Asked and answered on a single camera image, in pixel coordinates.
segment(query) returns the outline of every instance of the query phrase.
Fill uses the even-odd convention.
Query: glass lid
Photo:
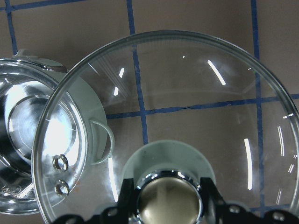
[[[257,216],[299,215],[298,112],[272,73],[231,43],[186,31],[132,35],[59,84],[32,169],[47,222],[115,206],[124,179],[140,192],[132,223],[161,223],[156,214],[201,222],[201,177]]]

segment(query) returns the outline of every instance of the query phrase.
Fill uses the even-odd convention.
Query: transparent pot lid
[[[65,98],[73,126],[50,122]],[[198,184],[209,176],[258,216],[298,215],[294,103],[255,58],[215,37],[156,31],[98,49],[59,84],[38,126],[33,176],[45,220],[88,220],[118,201],[124,178],[143,188],[161,172]]]

